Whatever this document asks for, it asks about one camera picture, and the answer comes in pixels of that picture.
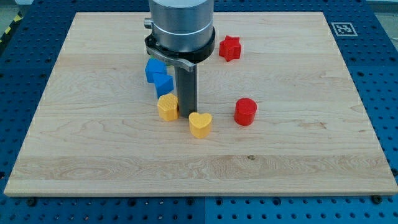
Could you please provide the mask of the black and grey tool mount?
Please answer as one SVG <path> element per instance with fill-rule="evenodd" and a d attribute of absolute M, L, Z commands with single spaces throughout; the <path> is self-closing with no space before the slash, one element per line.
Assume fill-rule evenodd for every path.
<path fill-rule="evenodd" d="M 216 31 L 213 27 L 210 40 L 202 48 L 191 52 L 174 52 L 168 50 L 161 46 L 152 34 L 148 35 L 144 42 L 149 55 L 174 67 L 183 68 L 191 72 L 194 65 L 206 60 L 213 53 L 215 35 Z"/>

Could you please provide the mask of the grey pusher rod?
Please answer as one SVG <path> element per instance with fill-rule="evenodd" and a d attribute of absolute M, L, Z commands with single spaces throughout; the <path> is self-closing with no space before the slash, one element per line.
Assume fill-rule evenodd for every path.
<path fill-rule="evenodd" d="M 179 113 L 188 118 L 197 111 L 197 66 L 194 65 L 191 72 L 175 67 L 175 80 Z"/>

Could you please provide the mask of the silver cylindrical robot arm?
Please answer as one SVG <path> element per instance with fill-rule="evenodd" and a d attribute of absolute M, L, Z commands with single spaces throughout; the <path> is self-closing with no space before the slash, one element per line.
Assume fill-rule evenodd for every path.
<path fill-rule="evenodd" d="M 213 0 L 149 0 L 147 53 L 174 67 L 179 113 L 197 111 L 197 64 L 215 47 Z"/>

